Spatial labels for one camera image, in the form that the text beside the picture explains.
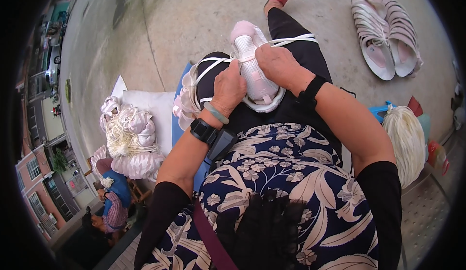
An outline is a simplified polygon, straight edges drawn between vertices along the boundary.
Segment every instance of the concrete ground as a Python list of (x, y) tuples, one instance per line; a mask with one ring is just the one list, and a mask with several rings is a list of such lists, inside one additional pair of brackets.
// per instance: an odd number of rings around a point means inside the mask
[[(105, 143), (100, 106), (118, 75), (130, 90), (174, 91), (185, 64), (212, 51), (230, 53), (237, 21), (258, 25), (270, 39), (262, 8), (267, 0), (76, 0), (62, 47), (61, 83), (71, 79), (72, 102), (62, 110), (81, 166)], [(430, 137), (452, 124), (453, 53), (428, 0), (398, 0), (411, 15), (424, 60), (417, 77), (382, 81), (362, 57), (350, 0), (289, 0), (284, 8), (316, 34), (334, 84), (367, 107), (411, 96), (431, 116)]]

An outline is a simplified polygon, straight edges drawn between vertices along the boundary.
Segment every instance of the navy floral dress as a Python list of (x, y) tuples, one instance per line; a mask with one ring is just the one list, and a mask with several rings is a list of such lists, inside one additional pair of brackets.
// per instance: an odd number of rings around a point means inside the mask
[[(277, 197), (307, 203), (298, 227), (296, 269), (377, 269), (376, 226), (364, 193), (320, 133), (276, 123), (238, 137), (200, 188), (198, 198), (214, 230), (220, 212), (240, 217), (252, 192), (276, 189)], [(211, 258), (192, 213), (189, 206), (178, 214), (143, 270), (209, 269)]]

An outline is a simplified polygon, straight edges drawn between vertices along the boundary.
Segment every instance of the dark red strap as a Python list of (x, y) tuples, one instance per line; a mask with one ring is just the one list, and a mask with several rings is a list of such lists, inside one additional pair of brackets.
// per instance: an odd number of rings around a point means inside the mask
[(230, 258), (230, 255), (228, 255), (218, 240), (217, 235), (213, 231), (212, 226), (201, 208), (198, 198), (196, 198), (196, 201), (194, 202), (193, 220), (199, 235), (201, 236), (202, 242), (206, 246), (207, 252), (217, 269), (238, 270), (233, 260)]

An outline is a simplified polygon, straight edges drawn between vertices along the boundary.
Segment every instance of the striped shirt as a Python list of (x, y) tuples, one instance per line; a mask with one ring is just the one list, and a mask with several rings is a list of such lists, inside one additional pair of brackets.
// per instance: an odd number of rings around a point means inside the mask
[(121, 205), (121, 200), (114, 192), (108, 192), (106, 196), (111, 201), (112, 206), (107, 215), (103, 216), (103, 223), (106, 228), (105, 233), (113, 233), (121, 230), (126, 225), (128, 209)]

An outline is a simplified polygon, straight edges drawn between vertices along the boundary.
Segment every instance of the watch strap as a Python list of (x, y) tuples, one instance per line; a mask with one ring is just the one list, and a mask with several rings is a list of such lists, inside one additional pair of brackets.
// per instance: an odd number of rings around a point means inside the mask
[(315, 109), (317, 106), (316, 95), (324, 83), (327, 82), (323, 77), (316, 74), (314, 79), (309, 83), (305, 91), (299, 93), (296, 102), (306, 105), (310, 109)]
[(191, 134), (195, 138), (206, 143), (209, 147), (212, 146), (213, 142), (217, 138), (218, 130), (211, 127), (207, 122), (201, 118), (196, 118), (191, 123)]

